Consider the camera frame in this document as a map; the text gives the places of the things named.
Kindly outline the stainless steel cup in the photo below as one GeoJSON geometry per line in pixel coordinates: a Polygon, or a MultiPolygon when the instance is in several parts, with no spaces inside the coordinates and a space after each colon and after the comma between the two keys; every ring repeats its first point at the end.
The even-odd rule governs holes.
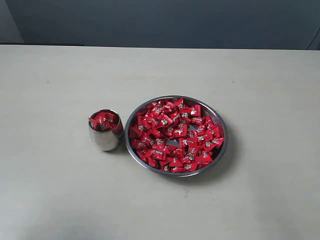
{"type": "Polygon", "coordinates": [[[93,113],[89,118],[94,118],[97,113],[99,112],[111,112],[117,114],[117,123],[110,123],[108,120],[104,122],[104,125],[108,125],[112,127],[112,130],[100,132],[97,130],[93,130],[90,127],[89,120],[88,120],[88,127],[89,127],[89,135],[92,142],[102,151],[109,152],[115,150],[118,145],[121,143],[124,135],[124,128],[121,121],[121,118],[117,112],[112,109],[102,109],[95,113],[93,113]]]}

